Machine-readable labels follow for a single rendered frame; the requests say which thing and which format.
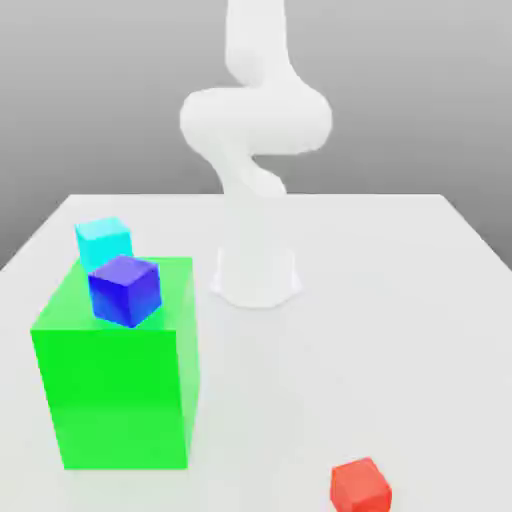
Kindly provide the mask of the small blue cube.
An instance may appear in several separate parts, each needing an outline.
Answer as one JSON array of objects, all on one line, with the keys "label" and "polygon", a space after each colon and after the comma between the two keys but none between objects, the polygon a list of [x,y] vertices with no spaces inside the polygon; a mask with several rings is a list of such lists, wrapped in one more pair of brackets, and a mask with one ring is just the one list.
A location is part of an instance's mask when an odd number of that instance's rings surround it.
[{"label": "small blue cube", "polygon": [[94,315],[135,328],[162,305],[156,263],[119,255],[88,274]]}]

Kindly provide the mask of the small cyan cube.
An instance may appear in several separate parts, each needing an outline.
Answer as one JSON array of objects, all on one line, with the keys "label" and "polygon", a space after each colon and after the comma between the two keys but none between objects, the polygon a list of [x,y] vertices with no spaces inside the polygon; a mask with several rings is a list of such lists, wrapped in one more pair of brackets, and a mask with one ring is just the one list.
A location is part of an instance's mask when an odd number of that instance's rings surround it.
[{"label": "small cyan cube", "polygon": [[130,229],[117,217],[97,219],[75,225],[80,262],[86,273],[119,255],[132,256]]}]

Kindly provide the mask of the small red cube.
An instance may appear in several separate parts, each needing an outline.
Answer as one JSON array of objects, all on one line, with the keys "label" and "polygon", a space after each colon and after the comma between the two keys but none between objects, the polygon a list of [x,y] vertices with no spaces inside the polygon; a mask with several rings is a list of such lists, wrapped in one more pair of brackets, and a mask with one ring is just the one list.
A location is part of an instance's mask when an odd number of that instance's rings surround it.
[{"label": "small red cube", "polygon": [[330,499],[336,512],[390,512],[392,489],[365,457],[332,469]]}]

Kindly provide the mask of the large green box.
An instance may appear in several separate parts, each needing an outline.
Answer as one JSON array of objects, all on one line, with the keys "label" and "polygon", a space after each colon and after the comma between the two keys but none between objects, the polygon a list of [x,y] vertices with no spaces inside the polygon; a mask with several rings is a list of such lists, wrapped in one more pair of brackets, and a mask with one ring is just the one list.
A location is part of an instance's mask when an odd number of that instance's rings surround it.
[{"label": "large green box", "polygon": [[67,469],[185,469],[200,389],[193,261],[156,259],[162,305],[134,328],[98,319],[74,263],[30,334]]}]

